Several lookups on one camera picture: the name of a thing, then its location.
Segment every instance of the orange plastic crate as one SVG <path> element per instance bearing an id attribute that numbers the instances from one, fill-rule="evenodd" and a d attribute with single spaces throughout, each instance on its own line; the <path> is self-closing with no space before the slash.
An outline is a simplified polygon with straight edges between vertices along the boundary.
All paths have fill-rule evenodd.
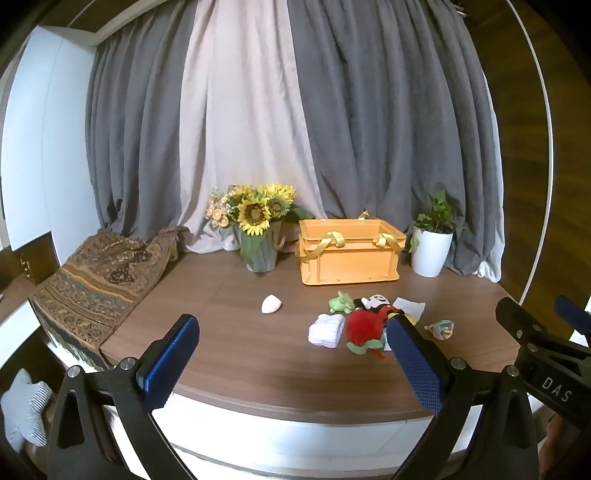
<path id="1" fill-rule="evenodd" d="M 306 285 L 398 280 L 405 243 L 406 236 L 383 220 L 301 220 L 296 250 L 301 280 Z"/>

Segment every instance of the wooden drawer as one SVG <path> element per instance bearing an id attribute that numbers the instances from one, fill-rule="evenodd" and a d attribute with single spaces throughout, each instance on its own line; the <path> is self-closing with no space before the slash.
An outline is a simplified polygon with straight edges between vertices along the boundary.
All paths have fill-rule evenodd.
<path id="1" fill-rule="evenodd" d="M 59 268 L 51 233 L 19 248 L 16 255 L 27 278 L 35 285 L 39 285 Z"/>

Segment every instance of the white cabinet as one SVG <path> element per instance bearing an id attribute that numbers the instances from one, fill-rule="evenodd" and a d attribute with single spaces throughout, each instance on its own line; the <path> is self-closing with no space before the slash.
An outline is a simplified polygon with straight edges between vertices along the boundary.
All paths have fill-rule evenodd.
<path id="1" fill-rule="evenodd" d="M 99 228 L 86 154 L 94 49 L 37 27 L 9 94 L 0 167 L 13 250 L 51 231 L 60 264 Z"/>

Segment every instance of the curtain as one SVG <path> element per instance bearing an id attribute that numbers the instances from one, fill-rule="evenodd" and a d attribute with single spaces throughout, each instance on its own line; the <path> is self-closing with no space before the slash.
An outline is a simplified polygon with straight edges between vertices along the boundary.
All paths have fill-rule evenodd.
<path id="1" fill-rule="evenodd" d="M 498 276 L 492 105 L 448 0 L 169 0 L 99 46 L 87 131 L 116 232 L 180 224 L 194 252 L 235 249 L 204 219 L 209 193 L 272 182 L 319 218 L 368 210 L 410 232 L 444 187 L 447 266 Z"/>
<path id="2" fill-rule="evenodd" d="M 169 0 L 98 46 L 86 144 L 102 226 L 148 238 L 181 213 L 181 81 L 197 1 Z"/>
<path id="3" fill-rule="evenodd" d="M 181 93 L 180 169 L 181 222 L 194 252 L 236 248 L 205 222 L 213 188 L 287 183 L 325 217 L 285 0 L 199 4 Z"/>
<path id="4" fill-rule="evenodd" d="M 447 0 L 287 0 L 324 211 L 402 231 L 444 187 L 457 209 L 447 266 L 474 273 L 495 243 L 491 109 Z"/>

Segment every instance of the brown table top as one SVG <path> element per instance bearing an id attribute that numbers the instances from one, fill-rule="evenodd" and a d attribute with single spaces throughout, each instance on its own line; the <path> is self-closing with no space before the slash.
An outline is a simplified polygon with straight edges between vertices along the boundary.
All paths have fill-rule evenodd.
<path id="1" fill-rule="evenodd" d="M 301 283 L 295 256 L 264 275 L 249 272 L 235 252 L 183 257 L 104 343 L 117 363 L 140 356 L 161 338 L 179 315 L 195 315 L 199 347 L 175 391 L 205 403 L 259 416 L 333 424 L 373 423 L 429 415 L 422 410 L 394 356 L 380 361 L 355 355 L 345 336 L 336 349 L 308 343 L 308 327 L 338 289 L 353 298 L 383 294 L 425 302 L 418 323 L 455 322 L 453 336 L 437 345 L 448 358 L 461 356 L 473 368 L 500 371 L 511 364 L 518 345 L 497 324 L 495 306 L 506 292 L 475 275 L 445 270 L 424 278 L 408 265 L 400 280 L 378 284 L 309 287 Z M 275 294 L 273 314 L 261 303 Z"/>

